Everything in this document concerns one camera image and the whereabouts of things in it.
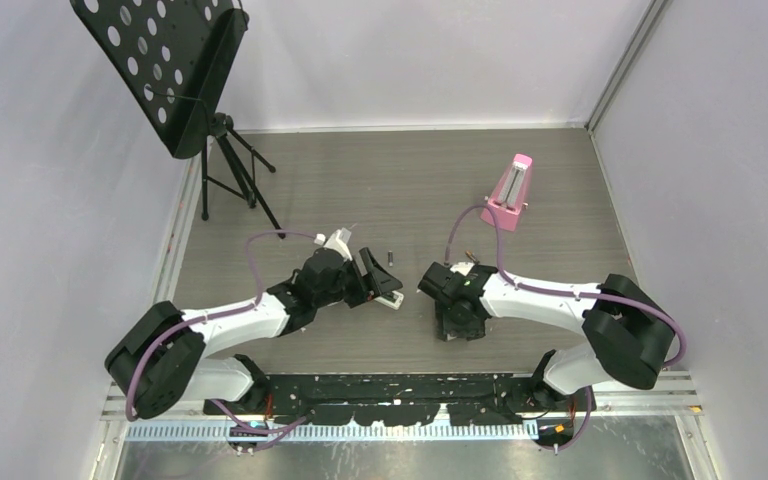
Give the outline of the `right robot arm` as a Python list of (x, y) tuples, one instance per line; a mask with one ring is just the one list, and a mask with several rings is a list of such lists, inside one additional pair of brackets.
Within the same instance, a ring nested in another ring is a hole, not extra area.
[(477, 340), (490, 319), (517, 319), (558, 327), (581, 344), (551, 350), (533, 373), (531, 397), (556, 410), (570, 395), (605, 381), (650, 390), (661, 369), (677, 358), (677, 325), (633, 280), (610, 274), (597, 283), (560, 283), (508, 273), (495, 266), (432, 263), (418, 289), (434, 302), (444, 341)]

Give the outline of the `pink metronome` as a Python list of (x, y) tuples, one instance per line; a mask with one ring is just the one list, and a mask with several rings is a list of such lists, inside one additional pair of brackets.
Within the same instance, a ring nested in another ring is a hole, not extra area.
[(480, 218), (490, 225), (514, 232), (521, 213), (528, 207), (528, 195), (533, 175), (533, 159), (516, 154), (491, 195), (485, 198)]

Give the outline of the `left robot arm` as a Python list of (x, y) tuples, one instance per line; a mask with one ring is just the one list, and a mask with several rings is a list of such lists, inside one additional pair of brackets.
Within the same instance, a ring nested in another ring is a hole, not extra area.
[(381, 301), (397, 310), (402, 283), (363, 248), (347, 259), (319, 248), (292, 275), (249, 301), (182, 311), (165, 300), (152, 305), (108, 353), (103, 365), (126, 396), (133, 419), (151, 419), (181, 401), (223, 400), (258, 412), (267, 398), (261, 373), (247, 358), (216, 353), (305, 328), (319, 310)]

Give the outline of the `black perforated music stand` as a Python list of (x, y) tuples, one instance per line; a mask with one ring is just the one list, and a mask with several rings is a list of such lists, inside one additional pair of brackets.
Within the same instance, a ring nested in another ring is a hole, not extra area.
[(254, 165), (272, 165), (218, 109), (250, 16), (236, 1), (74, 1), (73, 12), (104, 52), (170, 155), (208, 162), (215, 142), (237, 185), (225, 191), (261, 207), (285, 231), (256, 185)]

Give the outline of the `long white remote control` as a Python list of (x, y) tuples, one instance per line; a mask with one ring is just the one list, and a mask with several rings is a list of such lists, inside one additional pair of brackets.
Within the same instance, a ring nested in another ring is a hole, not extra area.
[(382, 293), (380, 296), (376, 297), (374, 301), (393, 310), (399, 310), (404, 301), (404, 294), (398, 290)]

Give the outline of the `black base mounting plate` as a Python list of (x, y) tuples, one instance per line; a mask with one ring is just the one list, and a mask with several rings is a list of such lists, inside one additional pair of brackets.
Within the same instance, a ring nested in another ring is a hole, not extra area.
[(387, 427), (425, 426), (443, 415), (452, 426), (514, 425), (547, 413), (567, 419), (595, 406), (593, 395), (579, 391), (550, 408), (529, 386), (528, 376), (511, 373), (271, 374), (256, 379), (242, 399), (223, 405), (239, 417), (280, 424), (304, 417), (309, 425)]

